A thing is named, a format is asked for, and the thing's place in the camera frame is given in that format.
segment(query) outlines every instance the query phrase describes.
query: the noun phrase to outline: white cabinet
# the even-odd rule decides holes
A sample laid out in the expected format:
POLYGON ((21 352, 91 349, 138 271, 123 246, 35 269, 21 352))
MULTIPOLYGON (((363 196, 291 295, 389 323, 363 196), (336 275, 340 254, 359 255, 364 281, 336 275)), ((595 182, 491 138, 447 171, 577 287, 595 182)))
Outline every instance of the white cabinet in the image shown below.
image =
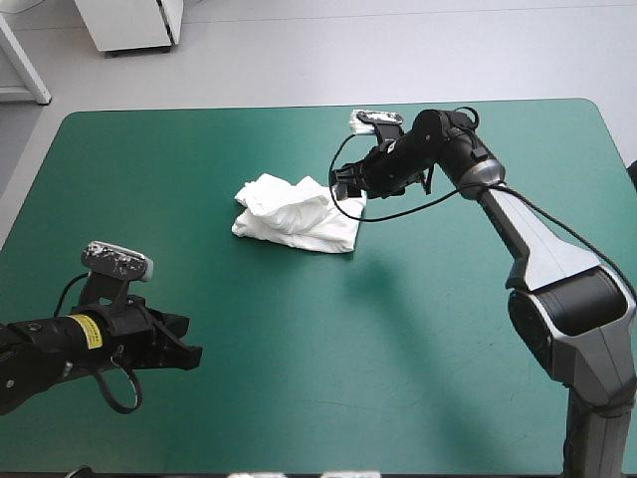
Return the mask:
POLYGON ((183 0, 76 0, 101 52, 179 43, 183 0))

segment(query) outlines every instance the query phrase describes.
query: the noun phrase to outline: wire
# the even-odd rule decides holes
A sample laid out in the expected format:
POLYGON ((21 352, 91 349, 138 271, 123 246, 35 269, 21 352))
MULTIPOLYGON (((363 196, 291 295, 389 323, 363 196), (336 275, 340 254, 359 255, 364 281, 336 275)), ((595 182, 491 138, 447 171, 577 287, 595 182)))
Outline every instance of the wire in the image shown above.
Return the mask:
POLYGON ((62 305, 64 304, 64 299, 65 297, 67 297, 67 293, 69 292, 69 289, 71 289, 76 282, 82 279, 85 279, 88 276, 89 276, 89 273, 87 272, 85 274, 80 274, 79 276, 74 277, 73 279, 71 279, 71 281, 69 281, 69 284, 65 286, 64 290, 62 291, 62 294, 60 295, 60 299, 58 300, 58 305, 56 306, 56 312, 53 313, 53 317, 57 317, 58 314, 60 313, 60 310, 62 309, 62 305))
POLYGON ((22 10, 18 10, 16 12, 9 12, 7 10, 0 10, 0 13, 5 13, 7 15, 13 15, 13 14, 17 14, 17 13, 28 12, 29 10, 31 10, 32 8, 37 7, 38 5, 40 5, 43 2, 44 2, 44 0, 40 0, 38 3, 35 3, 35 4, 31 5, 30 7, 23 8, 22 10))

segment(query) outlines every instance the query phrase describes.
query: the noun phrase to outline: crumpled white towel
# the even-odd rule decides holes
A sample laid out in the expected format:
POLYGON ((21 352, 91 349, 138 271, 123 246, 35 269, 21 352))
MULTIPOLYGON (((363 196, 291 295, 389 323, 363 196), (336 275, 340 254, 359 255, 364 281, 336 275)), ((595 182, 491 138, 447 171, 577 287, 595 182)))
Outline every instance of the crumpled white towel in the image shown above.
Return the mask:
MULTIPOLYGON (((239 237, 328 253, 354 249, 358 221, 343 216, 331 202, 329 189, 309 176, 291 185, 262 174, 247 182, 235 199, 246 207, 232 226, 239 237)), ((349 198, 338 205, 347 214, 360 217, 365 198, 349 198)))

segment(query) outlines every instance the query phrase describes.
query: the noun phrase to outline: white object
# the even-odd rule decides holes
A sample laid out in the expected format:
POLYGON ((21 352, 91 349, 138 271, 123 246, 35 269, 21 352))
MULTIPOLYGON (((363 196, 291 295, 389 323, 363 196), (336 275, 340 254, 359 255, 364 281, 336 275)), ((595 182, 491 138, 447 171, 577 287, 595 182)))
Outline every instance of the white object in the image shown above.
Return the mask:
POLYGON ((402 118, 398 113, 394 112, 374 112, 372 110, 352 110, 349 115, 349 129, 352 134, 375 134, 373 124, 362 122, 358 118, 358 114, 364 112, 368 118, 372 120, 397 121, 402 122, 402 118))
POLYGON ((101 52, 179 43, 183 0, 76 0, 101 52))
POLYGON ((382 478, 379 471, 327 471, 320 478, 382 478))
POLYGON ((51 102, 51 94, 2 14, 0 14, 0 71, 2 71, 0 102, 35 101, 40 105, 51 102))
MULTIPOLYGON (((329 189, 309 176, 291 185, 262 174, 256 181, 247 182, 235 199, 246 207, 232 226, 239 237, 328 253, 354 249, 358 221, 342 215, 334 207, 329 189)), ((365 198, 349 198, 338 205, 347 214, 359 217, 365 198)))

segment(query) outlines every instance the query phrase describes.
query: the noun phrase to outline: black cable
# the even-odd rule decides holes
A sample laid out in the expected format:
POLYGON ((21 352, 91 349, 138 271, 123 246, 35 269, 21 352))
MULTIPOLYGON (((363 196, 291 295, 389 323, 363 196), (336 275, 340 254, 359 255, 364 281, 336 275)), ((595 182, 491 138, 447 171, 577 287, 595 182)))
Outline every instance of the black cable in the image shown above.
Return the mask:
POLYGON ((88 276, 89 276, 89 273, 87 272, 85 274, 80 274, 79 276, 74 277, 73 279, 71 279, 71 281, 69 281, 69 284, 66 285, 66 287, 62 291, 62 294, 60 295, 60 299, 58 300, 58 305, 56 306, 56 312, 53 313, 53 317, 57 317, 58 314, 60 313, 60 310, 62 309, 62 305, 64 304, 64 299, 67 297, 67 293, 69 292, 69 289, 71 289, 76 282, 78 282, 81 279, 85 279, 88 276))
POLYGON ((112 395, 112 392, 108 387, 108 383, 99 370, 94 368, 87 368, 87 371, 94 377, 94 379, 98 383, 100 393, 102 394, 102 397, 104 398, 108 406, 115 410, 117 413, 128 415, 140 408, 141 404, 143 403, 143 392, 141 390, 141 383, 139 383, 139 379, 137 378, 137 375, 135 375, 135 372, 130 365, 122 365, 116 362, 114 358, 110 358, 110 361, 113 365, 115 365, 117 368, 120 368, 121 371, 124 372, 126 378, 128 378, 128 381, 132 385, 132 390, 135 397, 135 403, 133 406, 122 405, 119 401, 117 401, 117 399, 112 395))

